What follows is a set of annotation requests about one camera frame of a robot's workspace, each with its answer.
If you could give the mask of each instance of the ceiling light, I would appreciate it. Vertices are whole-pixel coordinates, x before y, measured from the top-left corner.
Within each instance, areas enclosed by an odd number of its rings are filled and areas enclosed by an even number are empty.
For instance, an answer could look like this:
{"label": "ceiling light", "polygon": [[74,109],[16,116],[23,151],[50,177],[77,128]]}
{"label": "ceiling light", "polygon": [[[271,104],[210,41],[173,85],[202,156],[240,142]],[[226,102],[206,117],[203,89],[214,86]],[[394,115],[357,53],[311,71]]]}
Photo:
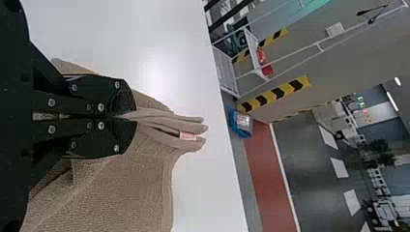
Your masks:
{"label": "ceiling light", "polygon": [[401,86],[401,81],[400,81],[400,79],[399,79],[398,77],[395,77],[395,83],[396,83],[398,86]]}
{"label": "ceiling light", "polygon": [[393,107],[395,108],[395,111],[398,111],[397,105],[395,104],[395,101],[392,98],[392,95],[390,95],[389,92],[386,93],[387,97],[389,97],[390,102],[392,103]]}

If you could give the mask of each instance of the yellow and black hazard stripe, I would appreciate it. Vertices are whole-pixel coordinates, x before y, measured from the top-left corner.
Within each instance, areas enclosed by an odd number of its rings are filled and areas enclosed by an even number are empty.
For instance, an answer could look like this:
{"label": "yellow and black hazard stripe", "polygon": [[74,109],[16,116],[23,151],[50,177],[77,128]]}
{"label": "yellow and black hazard stripe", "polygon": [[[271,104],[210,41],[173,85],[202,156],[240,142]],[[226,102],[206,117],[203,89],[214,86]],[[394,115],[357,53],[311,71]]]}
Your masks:
{"label": "yellow and black hazard stripe", "polygon": [[273,103],[308,87],[311,87],[308,77],[306,75],[302,75],[294,80],[279,85],[273,90],[266,91],[255,98],[238,104],[238,110],[243,113],[250,113],[259,107]]}
{"label": "yellow and black hazard stripe", "polygon": [[[259,46],[265,47],[287,34],[289,34],[289,31],[284,27],[278,30],[273,36],[270,36],[266,38],[265,40],[259,42]],[[248,56],[249,56],[249,49],[246,49],[242,51],[241,53],[239,53],[238,56],[232,59],[232,64],[244,61]]]}
{"label": "yellow and black hazard stripe", "polygon": [[310,110],[312,110],[312,109],[314,109],[314,108],[318,108],[318,107],[320,107],[320,106],[323,106],[323,105],[326,105],[326,104],[330,104],[330,103],[332,103],[332,102],[329,101],[329,102],[321,103],[321,104],[318,104],[318,105],[315,105],[315,106],[312,106],[312,107],[309,107],[309,108],[300,110],[300,111],[298,111],[298,112],[296,112],[296,113],[287,115],[287,116],[285,116],[285,117],[283,117],[283,118],[281,118],[281,119],[277,119],[277,120],[275,120],[273,123],[277,123],[277,122],[280,122],[280,121],[283,121],[283,120],[286,120],[286,119],[290,119],[290,118],[292,118],[293,116],[299,115],[299,114],[301,114],[301,113],[308,112],[308,111],[310,111]]}

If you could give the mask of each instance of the gray floor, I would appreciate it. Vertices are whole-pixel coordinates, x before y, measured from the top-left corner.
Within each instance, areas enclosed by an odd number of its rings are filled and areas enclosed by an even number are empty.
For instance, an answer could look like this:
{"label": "gray floor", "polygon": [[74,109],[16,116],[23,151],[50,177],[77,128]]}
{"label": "gray floor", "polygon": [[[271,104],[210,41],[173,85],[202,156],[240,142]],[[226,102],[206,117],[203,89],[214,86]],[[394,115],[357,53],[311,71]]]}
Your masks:
{"label": "gray floor", "polygon": [[[233,103],[233,99],[230,95],[224,92],[222,92],[222,99],[227,115],[227,108],[231,103]],[[239,185],[241,188],[242,200],[244,203],[249,232],[262,232],[262,222],[259,215],[259,208],[256,201],[252,177],[250,175],[244,140],[239,137],[238,134],[236,134],[231,128],[229,128],[229,136],[232,144],[232,151],[238,174]]]}
{"label": "gray floor", "polygon": [[[274,129],[302,231],[361,231],[365,210],[352,217],[343,195],[354,189],[361,204],[371,198],[357,151],[343,142],[338,150],[326,145],[311,112],[275,123]],[[330,158],[344,161],[349,178],[337,178]]]}

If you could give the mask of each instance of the white floor marking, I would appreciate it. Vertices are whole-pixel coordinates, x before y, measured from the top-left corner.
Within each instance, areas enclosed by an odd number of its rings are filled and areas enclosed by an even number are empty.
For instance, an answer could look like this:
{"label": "white floor marking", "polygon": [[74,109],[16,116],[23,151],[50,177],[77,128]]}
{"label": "white floor marking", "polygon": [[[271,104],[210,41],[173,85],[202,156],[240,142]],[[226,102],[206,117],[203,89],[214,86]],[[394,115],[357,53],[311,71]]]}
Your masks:
{"label": "white floor marking", "polygon": [[283,163],[281,161],[279,146],[277,142],[277,137],[275,136],[274,126],[272,124],[269,124],[269,127],[271,128],[272,139],[274,140],[275,150],[278,156],[280,172],[283,177],[284,186],[286,188],[287,198],[289,199],[289,204],[290,204],[290,209],[292,210],[293,219],[295,220],[296,230],[297,232],[301,232],[301,225],[299,224],[298,216],[296,215],[295,205],[293,204],[293,199],[290,193],[289,183],[287,182],[286,173],[284,172]]}
{"label": "white floor marking", "polygon": [[329,146],[335,148],[338,150],[338,147],[336,145],[335,139],[331,133],[329,133],[327,130],[324,130],[322,127],[318,126],[320,129],[320,132],[322,133],[323,141],[325,141],[326,144]]}
{"label": "white floor marking", "polygon": [[368,227],[367,222],[365,222],[360,232],[370,232],[370,228]]}
{"label": "white floor marking", "polygon": [[347,173],[346,166],[344,165],[343,160],[331,158],[332,165],[334,166],[336,175],[338,178],[347,178],[349,173]]}
{"label": "white floor marking", "polygon": [[351,189],[344,193],[344,198],[346,199],[347,207],[351,216],[354,216],[361,208],[356,191]]}

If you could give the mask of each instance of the red object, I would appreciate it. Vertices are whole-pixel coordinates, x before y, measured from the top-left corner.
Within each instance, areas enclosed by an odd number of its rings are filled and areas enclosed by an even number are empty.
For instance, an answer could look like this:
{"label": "red object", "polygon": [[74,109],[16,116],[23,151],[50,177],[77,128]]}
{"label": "red object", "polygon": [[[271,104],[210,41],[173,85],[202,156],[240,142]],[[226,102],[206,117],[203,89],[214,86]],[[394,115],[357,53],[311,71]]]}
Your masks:
{"label": "red object", "polygon": [[264,75],[271,75],[271,74],[274,73],[274,68],[272,68],[272,66],[264,67],[264,68],[262,68],[262,73]]}
{"label": "red object", "polygon": [[[256,49],[256,53],[257,53],[257,57],[258,57],[258,60],[259,60],[259,64],[260,64],[261,66],[265,65],[265,64],[266,64],[266,53],[265,53],[265,51],[262,49],[261,46],[259,46],[259,47]],[[272,68],[272,66],[270,66],[270,65],[267,66],[267,67],[264,67],[264,68],[262,68],[262,73],[263,73],[264,75],[271,75],[271,74],[274,73],[274,68]]]}
{"label": "red object", "polygon": [[258,47],[256,49],[256,53],[257,53],[257,57],[259,59],[259,64],[260,65],[264,65],[266,64],[266,53],[265,51],[262,49],[262,47]]}
{"label": "red object", "polygon": [[245,147],[263,232],[296,232],[269,125],[254,121],[252,137],[245,139]]}

